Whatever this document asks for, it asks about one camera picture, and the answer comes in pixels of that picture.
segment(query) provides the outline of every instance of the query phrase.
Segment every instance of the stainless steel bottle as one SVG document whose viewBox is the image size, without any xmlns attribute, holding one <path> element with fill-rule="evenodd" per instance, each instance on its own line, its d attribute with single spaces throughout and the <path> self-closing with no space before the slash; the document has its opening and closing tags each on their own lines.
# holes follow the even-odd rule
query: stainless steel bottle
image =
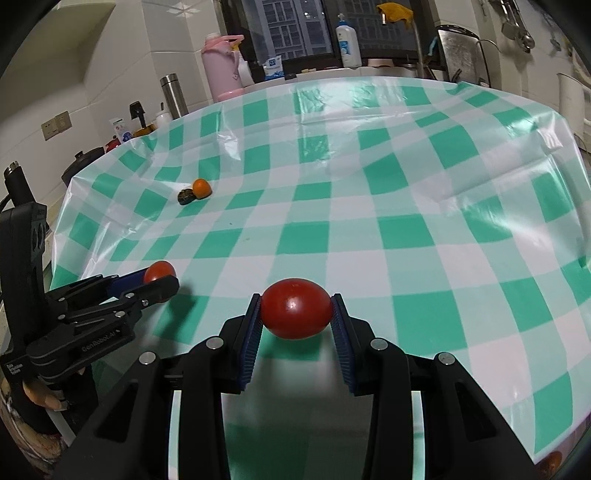
<svg viewBox="0 0 591 480">
<path fill-rule="evenodd" d="M 168 105 L 168 111 L 170 111 L 173 118 L 176 119 L 188 115 L 189 110 L 187 109 L 187 103 L 184 100 L 177 74 L 170 73 L 166 77 L 162 77 L 160 79 L 160 85 L 162 86 L 164 99 Z"/>
</svg>

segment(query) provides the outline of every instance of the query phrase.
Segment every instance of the white plastic container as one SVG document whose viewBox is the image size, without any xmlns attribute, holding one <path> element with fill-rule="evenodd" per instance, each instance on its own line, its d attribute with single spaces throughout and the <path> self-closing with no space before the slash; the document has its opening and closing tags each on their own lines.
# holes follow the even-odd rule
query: white plastic container
<svg viewBox="0 0 591 480">
<path fill-rule="evenodd" d="M 339 40 L 340 58 L 343 67 L 361 67 L 361 52 L 357 42 L 357 33 L 353 27 L 345 21 L 345 16 L 339 14 L 339 26 L 336 27 L 336 37 Z"/>
<path fill-rule="evenodd" d="M 173 121 L 173 116 L 170 114 L 168 110 L 164 109 L 164 102 L 160 103 L 160 111 L 158 115 L 156 115 L 156 120 L 154 123 L 156 124 L 156 128 L 162 128 L 165 125 L 168 125 L 170 122 Z"/>
</svg>

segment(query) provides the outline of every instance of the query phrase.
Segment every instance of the yellow cloth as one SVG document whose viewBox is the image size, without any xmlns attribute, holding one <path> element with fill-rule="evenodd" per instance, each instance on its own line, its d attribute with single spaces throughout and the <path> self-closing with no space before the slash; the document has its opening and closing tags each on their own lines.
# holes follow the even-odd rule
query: yellow cloth
<svg viewBox="0 0 591 480">
<path fill-rule="evenodd" d="M 400 4 L 395 4 L 394 2 L 388 2 L 387 4 L 378 5 L 378 10 L 384 12 L 386 15 L 386 20 L 389 22 L 404 20 L 406 28 L 410 28 L 412 26 L 414 14 L 409 8 L 406 8 Z"/>
</svg>

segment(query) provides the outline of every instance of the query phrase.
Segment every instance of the electrical outlet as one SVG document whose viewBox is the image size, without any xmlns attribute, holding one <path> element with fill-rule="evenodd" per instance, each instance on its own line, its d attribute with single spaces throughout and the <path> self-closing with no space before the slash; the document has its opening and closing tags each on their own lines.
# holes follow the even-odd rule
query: electrical outlet
<svg viewBox="0 0 591 480">
<path fill-rule="evenodd" d="M 56 124 L 59 133 L 65 132 L 72 127 L 72 121 L 70 120 L 70 114 L 66 110 L 59 115 L 56 115 Z"/>
<path fill-rule="evenodd" d="M 51 137 L 55 137 L 60 131 L 57 128 L 57 122 L 55 118 L 52 118 L 48 122 L 41 125 L 43 131 L 43 137 L 45 140 L 49 140 Z"/>
</svg>

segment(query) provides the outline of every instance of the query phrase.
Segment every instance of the kettle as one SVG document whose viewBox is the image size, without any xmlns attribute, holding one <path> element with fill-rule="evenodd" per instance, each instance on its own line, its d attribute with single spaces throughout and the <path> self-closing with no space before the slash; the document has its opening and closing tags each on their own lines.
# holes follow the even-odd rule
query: kettle
<svg viewBox="0 0 591 480">
<path fill-rule="evenodd" d="M 214 102 L 240 96 L 244 88 L 238 73 L 240 52 L 238 44 L 244 35 L 210 33 L 201 49 L 201 58 Z"/>
</svg>

